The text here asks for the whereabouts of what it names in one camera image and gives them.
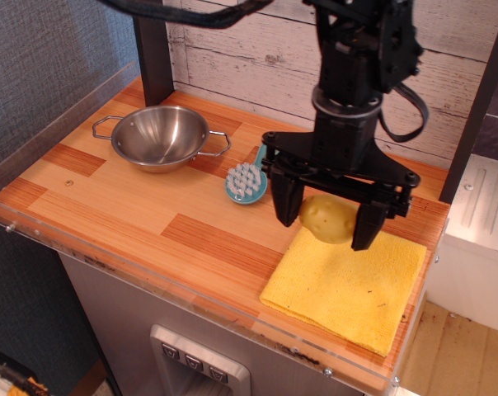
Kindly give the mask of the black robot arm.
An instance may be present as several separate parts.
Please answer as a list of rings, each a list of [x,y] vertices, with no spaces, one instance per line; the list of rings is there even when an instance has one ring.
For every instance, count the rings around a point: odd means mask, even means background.
[[[359,204],[351,246],[369,248],[386,219],[406,216],[420,183],[412,170],[384,154],[375,130],[384,125],[383,96],[398,92],[423,117],[425,103],[405,85],[418,73],[410,1],[316,1],[320,78],[313,89],[311,132],[268,132],[262,167],[275,214],[290,226],[306,187]]]

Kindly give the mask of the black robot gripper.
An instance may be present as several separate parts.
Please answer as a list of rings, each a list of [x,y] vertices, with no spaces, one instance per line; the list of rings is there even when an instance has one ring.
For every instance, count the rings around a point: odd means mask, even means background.
[[[267,132],[262,136],[264,172],[271,183],[275,214],[289,227],[310,186],[358,202],[351,247],[369,249],[386,218],[404,217],[420,177],[383,153],[374,131],[378,114],[316,115],[312,132]]]

